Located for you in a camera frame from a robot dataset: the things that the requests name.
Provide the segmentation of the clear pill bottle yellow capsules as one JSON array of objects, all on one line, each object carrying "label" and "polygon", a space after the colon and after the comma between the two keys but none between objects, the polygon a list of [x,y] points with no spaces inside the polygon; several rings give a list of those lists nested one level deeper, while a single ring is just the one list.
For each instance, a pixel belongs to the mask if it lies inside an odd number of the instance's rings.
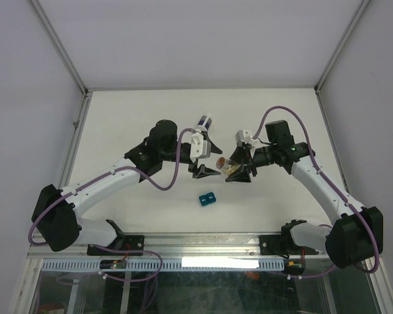
[{"label": "clear pill bottle yellow capsules", "polygon": [[233,174],[241,166],[241,164],[225,157],[218,158],[215,165],[220,172],[226,174],[227,176]]}]

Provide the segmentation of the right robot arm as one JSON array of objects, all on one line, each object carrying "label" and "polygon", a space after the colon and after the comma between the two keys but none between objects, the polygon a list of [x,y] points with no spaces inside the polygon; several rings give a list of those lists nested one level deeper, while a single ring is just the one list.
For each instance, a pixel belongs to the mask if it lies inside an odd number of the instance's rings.
[{"label": "right robot arm", "polygon": [[257,148],[257,139],[248,130],[235,135],[236,149],[230,160],[237,169],[226,182],[249,183],[260,167],[277,165],[297,179],[327,215],[329,227],[306,220],[292,220],[281,227],[280,239],[269,247],[287,256],[301,247],[326,253],[338,268],[354,266],[368,258],[378,259],[383,251],[383,214],[365,207],[336,185],[316,161],[309,142],[296,143],[285,120],[265,126],[269,143]]}]

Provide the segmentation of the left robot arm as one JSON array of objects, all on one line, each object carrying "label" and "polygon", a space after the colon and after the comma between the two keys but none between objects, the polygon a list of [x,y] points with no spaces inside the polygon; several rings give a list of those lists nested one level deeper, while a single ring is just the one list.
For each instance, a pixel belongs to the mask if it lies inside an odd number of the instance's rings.
[{"label": "left robot arm", "polygon": [[212,119],[202,116],[195,127],[178,131],[176,123],[160,120],[149,135],[106,170],[89,180],[56,188],[44,187],[32,214],[28,241],[33,246],[33,233],[43,237],[42,245],[60,252],[72,245],[98,245],[110,254],[124,247],[124,233],[112,220],[96,221],[83,215],[112,194],[143,181],[167,191],[178,177],[180,164],[185,164],[194,179],[218,175],[218,171],[199,164],[211,154],[221,154],[209,138]]}]

